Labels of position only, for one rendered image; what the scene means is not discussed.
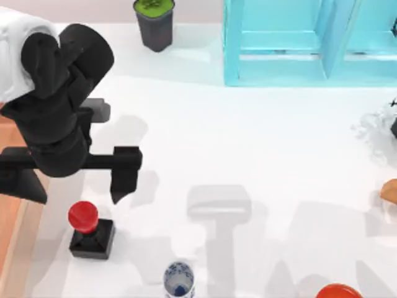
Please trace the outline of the dark grey plant pot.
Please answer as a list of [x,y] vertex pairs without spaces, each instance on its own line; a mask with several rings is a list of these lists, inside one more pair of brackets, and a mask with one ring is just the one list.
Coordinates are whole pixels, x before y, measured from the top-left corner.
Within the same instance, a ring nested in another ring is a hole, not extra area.
[[172,44],[174,7],[174,0],[134,1],[141,40],[150,50],[161,52]]

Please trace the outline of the blue and white cup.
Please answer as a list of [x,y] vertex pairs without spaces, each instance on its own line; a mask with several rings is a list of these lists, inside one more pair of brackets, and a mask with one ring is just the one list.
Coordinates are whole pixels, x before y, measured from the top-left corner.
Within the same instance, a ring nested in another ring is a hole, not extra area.
[[195,275],[185,261],[174,261],[163,274],[165,298],[195,298]]

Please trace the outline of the red bowl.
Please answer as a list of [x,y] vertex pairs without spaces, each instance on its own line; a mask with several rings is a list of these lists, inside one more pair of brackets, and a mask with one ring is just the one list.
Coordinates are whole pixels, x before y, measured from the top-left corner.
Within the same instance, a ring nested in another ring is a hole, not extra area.
[[324,286],[315,298],[364,298],[356,289],[341,283],[332,283]]

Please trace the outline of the light blue rack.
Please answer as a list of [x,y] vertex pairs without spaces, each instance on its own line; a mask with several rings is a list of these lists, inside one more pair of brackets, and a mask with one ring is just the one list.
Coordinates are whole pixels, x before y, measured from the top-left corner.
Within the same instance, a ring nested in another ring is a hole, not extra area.
[[223,0],[228,86],[397,87],[397,0]]

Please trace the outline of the red trophy on black base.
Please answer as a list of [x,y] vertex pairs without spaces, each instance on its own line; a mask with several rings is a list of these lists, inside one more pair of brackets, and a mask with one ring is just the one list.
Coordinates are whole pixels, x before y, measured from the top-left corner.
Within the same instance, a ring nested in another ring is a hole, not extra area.
[[113,220],[100,218],[93,203],[78,201],[69,208],[68,222],[74,229],[69,250],[75,258],[109,258],[115,235]]

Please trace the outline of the white plant in black pot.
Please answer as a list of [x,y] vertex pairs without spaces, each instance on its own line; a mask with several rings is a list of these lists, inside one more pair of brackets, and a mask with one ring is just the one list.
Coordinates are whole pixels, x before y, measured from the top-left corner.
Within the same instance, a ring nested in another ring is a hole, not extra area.
[[364,114],[351,130],[368,147],[374,162],[397,169],[397,96],[376,111]]

